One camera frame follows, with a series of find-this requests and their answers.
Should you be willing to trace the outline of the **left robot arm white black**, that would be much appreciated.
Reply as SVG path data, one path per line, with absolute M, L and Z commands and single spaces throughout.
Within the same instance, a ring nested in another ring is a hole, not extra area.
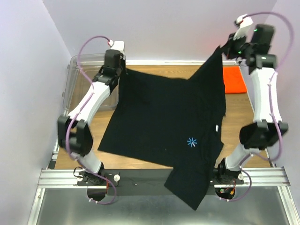
M 86 95 L 67 116 L 61 115 L 57 120 L 59 146 L 86 169 L 88 180 L 93 185 L 103 182 L 105 170 L 104 164 L 92 151 L 93 137 L 89 124 L 99 107 L 118 86 L 120 76 L 125 73 L 124 51 L 107 50 L 104 64 L 93 78 Z

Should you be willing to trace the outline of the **black t-shirt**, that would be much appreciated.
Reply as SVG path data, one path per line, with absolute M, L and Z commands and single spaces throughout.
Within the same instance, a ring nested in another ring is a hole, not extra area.
M 225 113 L 220 47 L 188 79 L 127 69 L 98 150 L 172 167 L 165 187 L 196 210 L 223 148 Z

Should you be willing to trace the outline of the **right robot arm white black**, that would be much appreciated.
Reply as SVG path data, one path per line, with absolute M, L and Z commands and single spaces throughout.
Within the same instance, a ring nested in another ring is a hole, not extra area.
M 222 159 L 214 169 L 214 179 L 228 184 L 235 179 L 242 180 L 242 167 L 261 151 L 281 143 L 288 131 L 288 124 L 282 121 L 277 103 L 277 57 L 269 53 L 275 32 L 273 26 L 259 24 L 255 27 L 250 42 L 246 41 L 250 25 L 243 19 L 237 24 L 237 31 L 230 34 L 223 46 L 228 59 L 242 58 L 248 67 L 254 88 L 254 118 L 251 124 L 241 128 L 240 143 L 229 156 Z

